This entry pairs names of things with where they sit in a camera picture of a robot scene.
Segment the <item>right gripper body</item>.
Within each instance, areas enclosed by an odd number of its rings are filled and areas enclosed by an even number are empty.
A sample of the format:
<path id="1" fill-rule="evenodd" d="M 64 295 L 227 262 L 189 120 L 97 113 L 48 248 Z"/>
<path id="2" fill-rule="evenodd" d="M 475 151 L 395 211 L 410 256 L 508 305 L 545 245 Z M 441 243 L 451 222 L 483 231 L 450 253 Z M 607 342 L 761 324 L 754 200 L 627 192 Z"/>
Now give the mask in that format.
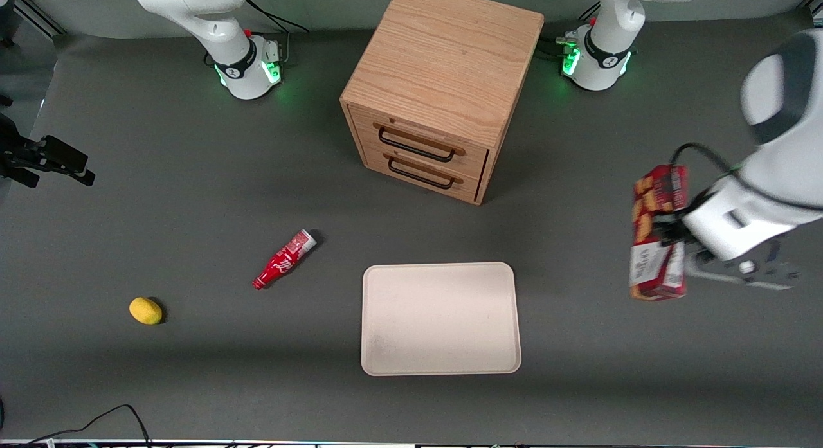
<path id="1" fill-rule="evenodd" d="M 33 142 L 19 134 L 17 126 L 1 114 L 1 178 L 25 187 L 36 188 L 39 175 L 30 168 L 37 166 L 37 158 L 28 147 Z"/>

